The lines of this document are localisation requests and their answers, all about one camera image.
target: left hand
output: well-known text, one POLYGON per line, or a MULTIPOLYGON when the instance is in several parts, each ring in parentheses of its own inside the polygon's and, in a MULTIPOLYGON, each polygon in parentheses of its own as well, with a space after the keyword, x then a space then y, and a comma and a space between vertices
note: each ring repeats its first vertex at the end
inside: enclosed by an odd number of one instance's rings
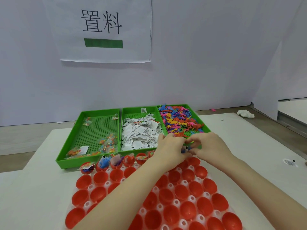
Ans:
POLYGON ((173 133, 167 136, 160 134, 158 138, 158 147, 152 159, 161 166, 164 171, 169 171, 183 162, 186 158, 192 157, 191 153, 181 153, 181 149, 186 139, 175 137, 173 133))

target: hand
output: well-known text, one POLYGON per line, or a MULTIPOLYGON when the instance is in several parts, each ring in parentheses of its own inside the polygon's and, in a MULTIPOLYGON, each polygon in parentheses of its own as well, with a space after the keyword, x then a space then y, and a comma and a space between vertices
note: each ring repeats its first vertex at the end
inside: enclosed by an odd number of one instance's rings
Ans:
POLYGON ((238 160, 222 138, 213 132, 193 134, 186 140, 186 143, 191 143, 192 141, 195 142, 191 144, 192 149, 188 152, 221 171, 225 166, 238 160))
POLYGON ((186 139, 175 137, 173 133, 167 136, 159 135, 158 147, 152 156, 152 159, 161 166, 163 172, 169 171, 183 162, 186 158, 192 157, 188 152, 181 153, 181 149, 186 139))

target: right hand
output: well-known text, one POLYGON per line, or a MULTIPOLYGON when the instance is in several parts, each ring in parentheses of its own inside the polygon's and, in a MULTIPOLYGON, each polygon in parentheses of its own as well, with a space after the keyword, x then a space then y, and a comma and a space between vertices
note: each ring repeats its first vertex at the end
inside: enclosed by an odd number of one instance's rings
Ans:
POLYGON ((191 149, 188 152, 219 170, 223 171, 226 165, 238 160, 222 138, 213 132, 193 134, 186 140, 186 143, 191 143, 192 141, 194 143, 191 144, 191 149))

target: forearm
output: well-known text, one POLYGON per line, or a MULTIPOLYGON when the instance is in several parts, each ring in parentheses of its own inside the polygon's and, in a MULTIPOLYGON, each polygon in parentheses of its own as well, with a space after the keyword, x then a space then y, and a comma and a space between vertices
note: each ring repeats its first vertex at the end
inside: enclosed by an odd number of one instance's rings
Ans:
POLYGON ((75 230, 90 226, 92 230, 127 230, 148 193, 163 175, 155 159, 148 159, 143 166, 107 195, 75 230))
POLYGON ((223 172, 248 195, 275 229, 307 229, 307 209, 245 162, 237 159, 223 172))

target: wooden floor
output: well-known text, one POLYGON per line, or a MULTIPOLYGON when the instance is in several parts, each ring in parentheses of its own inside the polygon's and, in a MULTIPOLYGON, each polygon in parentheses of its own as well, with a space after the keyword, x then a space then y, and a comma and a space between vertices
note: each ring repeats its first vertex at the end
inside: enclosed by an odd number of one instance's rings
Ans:
MULTIPOLYGON (((244 118, 267 135, 282 143, 307 160, 307 139, 260 114, 248 106, 197 111, 199 115, 236 113, 249 110, 255 115, 253 119, 244 118)), ((19 126, 0 127, 0 173, 22 170, 31 159, 50 131, 73 127, 74 122, 40 123, 19 126)))

